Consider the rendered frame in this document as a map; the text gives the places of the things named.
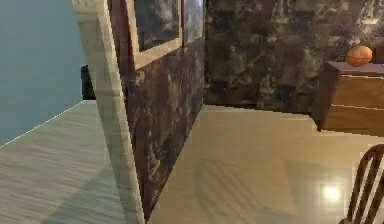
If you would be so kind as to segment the orange basketball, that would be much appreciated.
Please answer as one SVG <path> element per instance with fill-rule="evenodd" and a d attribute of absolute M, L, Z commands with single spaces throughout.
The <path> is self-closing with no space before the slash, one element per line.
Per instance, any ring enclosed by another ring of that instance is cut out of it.
<path fill-rule="evenodd" d="M 372 50 L 366 46 L 355 46 L 346 54 L 346 62 L 354 67 L 369 63 L 372 59 Z"/>

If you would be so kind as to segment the black object behind wall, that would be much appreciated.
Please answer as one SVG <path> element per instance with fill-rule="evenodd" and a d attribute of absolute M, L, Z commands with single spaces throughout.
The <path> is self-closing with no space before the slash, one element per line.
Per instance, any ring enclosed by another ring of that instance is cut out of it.
<path fill-rule="evenodd" d="M 95 94 L 87 65 L 81 67 L 82 96 L 84 100 L 95 100 Z"/>

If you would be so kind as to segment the dark wooden chair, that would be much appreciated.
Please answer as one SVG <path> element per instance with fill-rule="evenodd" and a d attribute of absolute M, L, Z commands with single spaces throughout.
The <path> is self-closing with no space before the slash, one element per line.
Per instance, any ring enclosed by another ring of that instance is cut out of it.
<path fill-rule="evenodd" d="M 372 192 L 380 164 L 384 158 L 384 144 L 372 146 L 360 159 L 348 212 L 338 224 L 374 224 L 384 200 L 384 171 L 375 192 Z"/>

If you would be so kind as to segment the dark brown box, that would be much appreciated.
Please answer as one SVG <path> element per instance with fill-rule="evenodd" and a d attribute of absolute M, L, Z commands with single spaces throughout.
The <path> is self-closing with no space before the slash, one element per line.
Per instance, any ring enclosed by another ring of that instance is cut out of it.
<path fill-rule="evenodd" d="M 372 62 L 374 64 L 384 64 L 384 45 L 372 48 Z"/>

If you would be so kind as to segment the wooden framed picture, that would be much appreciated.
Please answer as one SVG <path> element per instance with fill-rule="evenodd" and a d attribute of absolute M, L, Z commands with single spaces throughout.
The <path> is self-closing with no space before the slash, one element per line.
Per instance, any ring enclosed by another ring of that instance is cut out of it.
<path fill-rule="evenodd" d="M 125 0 L 125 3 L 135 70 L 182 46 L 182 0 Z"/>

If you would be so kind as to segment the brown wooden chest of drawers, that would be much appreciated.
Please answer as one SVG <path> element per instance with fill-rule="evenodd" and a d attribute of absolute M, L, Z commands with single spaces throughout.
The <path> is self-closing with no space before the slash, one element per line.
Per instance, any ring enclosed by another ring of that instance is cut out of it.
<path fill-rule="evenodd" d="M 318 131 L 384 137 L 384 66 L 326 62 L 312 118 Z"/>

